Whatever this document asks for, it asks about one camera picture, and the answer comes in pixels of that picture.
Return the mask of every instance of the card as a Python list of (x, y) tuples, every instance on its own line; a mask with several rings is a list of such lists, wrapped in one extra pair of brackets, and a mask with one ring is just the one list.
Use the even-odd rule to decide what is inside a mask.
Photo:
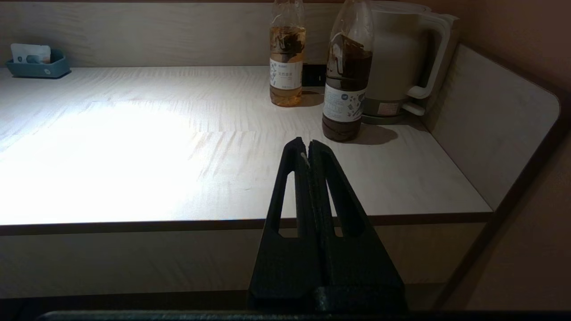
[(13, 43), (12, 57), (14, 63), (50, 63), (50, 46), (27, 45), (24, 43)]

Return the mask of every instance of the blue tray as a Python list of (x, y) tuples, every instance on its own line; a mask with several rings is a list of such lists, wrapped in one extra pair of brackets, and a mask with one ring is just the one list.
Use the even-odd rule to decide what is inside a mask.
[(61, 50), (51, 50), (52, 63), (14, 63), (6, 62), (6, 67), (15, 77), (25, 78), (59, 78), (70, 72), (66, 56)]

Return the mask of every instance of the beige wall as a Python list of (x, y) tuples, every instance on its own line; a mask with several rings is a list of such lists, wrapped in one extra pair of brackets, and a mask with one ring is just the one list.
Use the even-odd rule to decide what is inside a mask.
[[(463, 19), (463, 38), (571, 89), (571, 1), (416, 0)], [(571, 136), (447, 308), (571, 310)]]

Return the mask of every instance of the wooden desk surface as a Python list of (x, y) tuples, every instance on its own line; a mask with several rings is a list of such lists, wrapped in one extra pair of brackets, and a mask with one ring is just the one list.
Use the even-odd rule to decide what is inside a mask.
[(0, 69), (0, 226), (264, 219), (298, 136), (331, 147), (368, 215), (491, 212), (417, 119), (336, 143), (320, 99), (274, 106), (263, 66)]

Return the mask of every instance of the bottle label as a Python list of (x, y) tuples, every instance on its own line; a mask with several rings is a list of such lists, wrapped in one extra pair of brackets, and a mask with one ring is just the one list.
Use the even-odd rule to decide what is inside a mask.
[(354, 122), (361, 118), (367, 89), (359, 91), (338, 90), (325, 84), (323, 114), (337, 122)]
[(277, 62), (270, 59), (270, 85), (277, 89), (301, 87), (303, 62)]

